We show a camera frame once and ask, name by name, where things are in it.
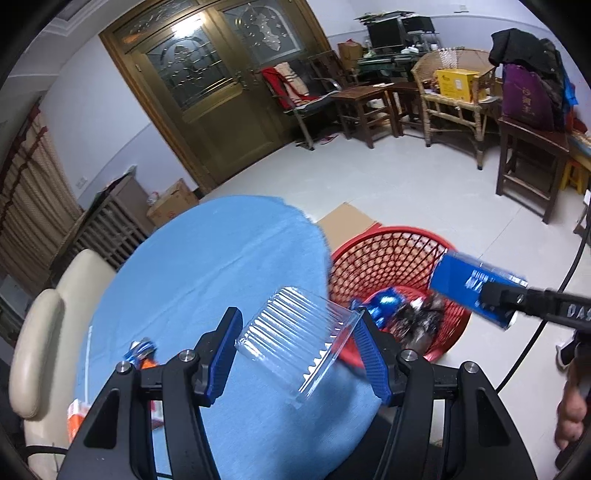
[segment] wooden door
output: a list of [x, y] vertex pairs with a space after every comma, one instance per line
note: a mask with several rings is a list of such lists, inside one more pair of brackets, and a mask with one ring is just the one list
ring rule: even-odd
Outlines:
[[193, 1], [152, 0], [114, 34], [142, 93], [221, 184], [291, 140], [260, 68], [322, 48], [291, 0]]
[[218, 184], [284, 144], [268, 95], [207, 11], [169, 25], [132, 56], [153, 101]]

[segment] yellow box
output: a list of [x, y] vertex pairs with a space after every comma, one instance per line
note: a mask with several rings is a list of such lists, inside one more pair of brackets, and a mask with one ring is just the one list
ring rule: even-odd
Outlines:
[[[443, 96], [462, 100], [464, 102], [472, 101], [472, 82], [478, 75], [475, 70], [464, 69], [444, 69], [437, 71], [437, 80], [439, 80], [439, 91]], [[478, 91], [478, 99], [484, 100], [486, 91]]]

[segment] gray floor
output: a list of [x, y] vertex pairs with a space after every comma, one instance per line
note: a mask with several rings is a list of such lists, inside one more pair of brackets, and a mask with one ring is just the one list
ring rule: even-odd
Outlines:
[[[532, 286], [557, 288], [580, 238], [572, 233], [583, 208], [573, 189], [561, 192], [551, 223], [509, 198], [495, 195], [499, 148], [486, 153], [483, 171], [473, 156], [446, 144], [425, 148], [405, 135], [376, 142], [374, 150], [343, 136], [313, 152], [288, 145], [241, 172], [206, 197], [233, 194], [282, 197], [317, 221], [349, 202], [384, 225], [431, 230], [457, 249], [526, 276]], [[591, 255], [583, 255], [567, 291], [591, 295]], [[477, 362], [493, 385], [534, 333], [538, 321], [520, 316], [506, 332], [476, 315], [441, 363]], [[571, 335], [550, 325], [502, 392], [541, 480], [554, 476], [556, 407], [564, 377], [555, 344]]]

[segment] bamboo curtain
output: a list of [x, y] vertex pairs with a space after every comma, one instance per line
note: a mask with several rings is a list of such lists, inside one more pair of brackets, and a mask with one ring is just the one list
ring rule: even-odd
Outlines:
[[36, 296], [81, 215], [35, 105], [0, 170], [0, 264]]

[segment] human hand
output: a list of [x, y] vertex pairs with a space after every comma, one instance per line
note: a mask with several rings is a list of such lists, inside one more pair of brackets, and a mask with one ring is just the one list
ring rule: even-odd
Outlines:
[[587, 414], [586, 399], [579, 393], [576, 361], [569, 365], [569, 374], [557, 413], [558, 425], [554, 441], [560, 450], [564, 450], [569, 442], [577, 441], [583, 434], [583, 419]]

